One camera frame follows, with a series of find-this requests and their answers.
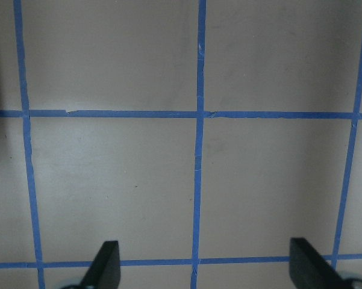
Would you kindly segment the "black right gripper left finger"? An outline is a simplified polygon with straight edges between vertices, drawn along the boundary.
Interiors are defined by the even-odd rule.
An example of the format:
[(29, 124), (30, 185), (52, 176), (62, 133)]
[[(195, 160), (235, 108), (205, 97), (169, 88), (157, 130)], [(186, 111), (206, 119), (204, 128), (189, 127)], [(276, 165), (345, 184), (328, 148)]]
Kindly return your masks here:
[(117, 289), (121, 280), (118, 241), (105, 241), (78, 288)]

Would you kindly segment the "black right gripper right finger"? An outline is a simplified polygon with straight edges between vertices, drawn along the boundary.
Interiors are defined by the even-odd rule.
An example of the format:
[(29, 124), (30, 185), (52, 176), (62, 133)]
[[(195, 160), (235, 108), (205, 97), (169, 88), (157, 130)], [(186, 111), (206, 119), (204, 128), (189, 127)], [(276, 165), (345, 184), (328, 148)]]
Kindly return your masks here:
[(291, 238), (289, 276), (297, 289), (352, 288), (305, 238)]

